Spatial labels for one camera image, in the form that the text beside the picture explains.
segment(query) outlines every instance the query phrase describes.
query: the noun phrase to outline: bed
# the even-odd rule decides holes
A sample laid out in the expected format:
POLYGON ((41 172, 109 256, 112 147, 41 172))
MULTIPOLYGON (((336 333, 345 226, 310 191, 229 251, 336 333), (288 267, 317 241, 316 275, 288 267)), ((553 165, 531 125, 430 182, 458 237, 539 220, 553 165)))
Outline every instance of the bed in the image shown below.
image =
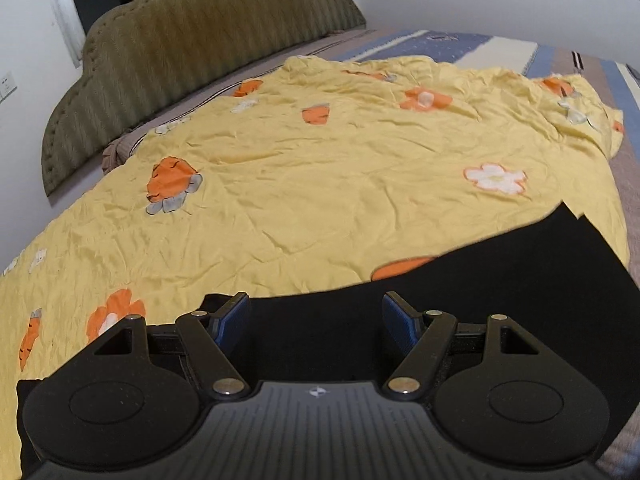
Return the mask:
MULTIPOLYGON (((640 87, 625 66, 367 30, 351 0, 300 1, 215 0, 213 13, 209 0, 133 0, 90 31, 47 125, 44 186, 101 150, 107 175, 0 280, 2 478, 20 471, 16 382, 127 314, 162 324, 212 292, 392 279, 560 202, 640 278, 640 87), (243 15, 237 34, 198 23, 228 32, 243 15)), ((599 462, 621 478, 636 471, 638 416, 599 462)))

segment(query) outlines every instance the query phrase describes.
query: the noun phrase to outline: blue stripe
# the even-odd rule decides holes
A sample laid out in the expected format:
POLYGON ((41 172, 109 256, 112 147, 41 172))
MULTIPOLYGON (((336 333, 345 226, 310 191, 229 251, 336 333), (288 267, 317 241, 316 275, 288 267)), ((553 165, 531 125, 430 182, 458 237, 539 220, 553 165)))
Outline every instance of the blue stripe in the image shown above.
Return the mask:
POLYGON ((401 30, 400 32, 395 32, 390 36, 384 36, 379 40, 374 40, 371 43, 367 43, 363 46, 355 48, 353 50, 348 51, 346 54, 341 54, 340 56, 330 58, 332 61, 345 61, 347 59, 351 59, 352 57, 359 56, 363 52, 370 50, 372 48, 376 48, 377 46, 382 46, 389 41, 397 40, 398 38, 402 38, 403 36, 408 36, 409 34, 413 34, 414 32, 418 32, 418 29, 415 30, 401 30))
POLYGON ((455 63, 490 39, 491 36, 482 34, 449 34, 431 30, 423 36, 390 46, 361 61, 399 56, 429 56, 436 62, 455 63))
POLYGON ((618 66, 613 61, 601 61, 601 64, 607 76, 607 82, 616 102, 616 107, 620 108, 625 114, 625 135, 631 141, 634 152, 636 152, 636 159, 638 159, 640 158, 640 110, 638 109, 638 103, 636 103, 618 66))
POLYGON ((546 77, 551 74, 551 64, 555 53, 556 50, 552 46, 540 45, 525 76, 533 78, 546 77))

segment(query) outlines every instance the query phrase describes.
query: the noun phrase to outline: wrinkled yellow fabric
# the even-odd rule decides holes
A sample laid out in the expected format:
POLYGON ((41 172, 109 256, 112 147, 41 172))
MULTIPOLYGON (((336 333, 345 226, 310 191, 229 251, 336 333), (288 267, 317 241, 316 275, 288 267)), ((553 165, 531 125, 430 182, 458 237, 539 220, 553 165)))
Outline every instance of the wrinkled yellow fabric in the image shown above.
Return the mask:
POLYGON ((626 226, 609 169, 622 120, 577 75, 567 98, 501 70, 459 70, 425 57, 337 63, 290 58, 243 99, 222 97, 165 135, 149 134, 127 163, 51 222, 0 278, 0 476, 19 476, 20 378, 54 372, 87 343, 91 313, 120 288, 149 324, 171 323, 209 292, 293 294, 365 282, 401 258, 445 253, 534 222, 560 201, 587 215, 623 263, 626 226), (395 82, 344 73, 395 74, 395 82), (422 86, 451 96, 443 110, 403 110, 422 86), (326 124, 302 110, 328 104, 326 124), (150 216, 146 184, 163 157, 204 181, 182 208, 150 216), (523 171, 524 192, 482 190, 467 168, 523 171), (38 250, 46 257, 32 267, 38 250), (40 337, 23 372, 18 348, 33 310, 40 337))

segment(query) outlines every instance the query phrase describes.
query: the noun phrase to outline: green headboard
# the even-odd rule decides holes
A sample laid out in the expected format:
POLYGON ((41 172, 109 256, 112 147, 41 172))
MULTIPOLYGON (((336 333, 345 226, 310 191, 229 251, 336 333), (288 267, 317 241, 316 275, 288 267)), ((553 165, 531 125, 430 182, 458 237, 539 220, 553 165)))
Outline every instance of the green headboard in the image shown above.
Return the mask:
POLYGON ((128 128, 250 62, 363 25, 351 0, 133 0, 89 31, 82 77, 49 118, 50 195, 128 128))

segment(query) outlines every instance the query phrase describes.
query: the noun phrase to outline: triangular cutout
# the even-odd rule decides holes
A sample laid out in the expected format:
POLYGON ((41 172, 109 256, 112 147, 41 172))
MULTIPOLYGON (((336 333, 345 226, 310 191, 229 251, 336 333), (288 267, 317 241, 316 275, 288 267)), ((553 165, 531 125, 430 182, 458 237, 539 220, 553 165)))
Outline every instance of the triangular cutout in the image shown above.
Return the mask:
POLYGON ((503 354, 537 355, 538 351, 508 326, 500 329, 500 351, 503 354))
POLYGON ((95 355, 124 355, 130 354, 132 351, 131 345, 132 332, 130 328, 123 328, 117 334, 108 339, 100 348, 98 348, 95 355))

